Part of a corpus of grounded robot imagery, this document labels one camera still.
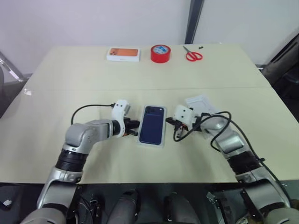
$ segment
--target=red tape roll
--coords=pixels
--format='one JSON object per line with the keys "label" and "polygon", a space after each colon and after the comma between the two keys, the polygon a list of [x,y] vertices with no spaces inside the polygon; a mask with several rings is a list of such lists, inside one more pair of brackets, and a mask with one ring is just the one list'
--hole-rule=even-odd
{"label": "red tape roll", "polygon": [[150,58],[153,62],[165,63],[170,59],[170,52],[170,47],[163,44],[158,44],[150,49]]}

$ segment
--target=smartphone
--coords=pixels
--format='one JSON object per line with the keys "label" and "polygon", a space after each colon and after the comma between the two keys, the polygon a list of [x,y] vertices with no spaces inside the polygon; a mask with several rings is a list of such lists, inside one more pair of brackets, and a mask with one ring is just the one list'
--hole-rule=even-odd
{"label": "smartphone", "polygon": [[166,108],[146,105],[143,111],[139,142],[162,146],[164,143]]}

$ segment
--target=red scissors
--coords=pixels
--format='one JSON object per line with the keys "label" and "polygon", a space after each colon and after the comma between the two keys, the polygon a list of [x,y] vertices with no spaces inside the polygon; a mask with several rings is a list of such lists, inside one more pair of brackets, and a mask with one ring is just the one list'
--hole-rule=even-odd
{"label": "red scissors", "polygon": [[185,46],[183,46],[183,48],[187,51],[186,59],[188,61],[195,62],[195,61],[199,61],[202,59],[202,55],[200,53],[192,52],[192,51],[188,50]]}

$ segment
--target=scissor handle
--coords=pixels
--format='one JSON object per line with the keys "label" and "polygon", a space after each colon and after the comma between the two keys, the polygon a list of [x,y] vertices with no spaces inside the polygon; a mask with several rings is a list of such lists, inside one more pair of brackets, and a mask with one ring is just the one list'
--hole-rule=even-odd
{"label": "scissor handle", "polygon": [[202,59],[202,55],[197,52],[189,52],[186,54],[186,59],[190,62],[195,62]]}

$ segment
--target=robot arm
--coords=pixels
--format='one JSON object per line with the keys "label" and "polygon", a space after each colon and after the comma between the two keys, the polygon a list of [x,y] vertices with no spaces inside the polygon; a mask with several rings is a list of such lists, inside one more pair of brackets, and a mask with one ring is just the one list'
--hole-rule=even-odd
{"label": "robot arm", "polygon": [[[196,131],[204,131],[216,137],[215,143],[218,149],[235,172],[237,181],[245,186],[241,191],[241,196],[253,219],[276,224],[288,219],[289,212],[297,214],[296,217],[299,218],[299,212],[290,208],[289,197],[282,187],[275,181],[269,169],[257,157],[247,141],[231,129],[228,118],[219,114],[202,114],[199,117],[193,110],[179,105],[173,118],[168,121],[176,126],[175,131],[179,127],[180,131],[196,128]],[[277,222],[269,222],[269,217],[273,216],[277,218]]]}
{"label": "robot arm", "polygon": [[37,201],[37,210],[27,216],[22,224],[64,224],[65,217],[75,197],[85,161],[93,145],[112,136],[136,135],[132,129],[139,121],[125,115],[130,106],[126,100],[118,100],[112,110],[113,120],[93,120],[86,124],[73,124],[65,135],[60,156]]}

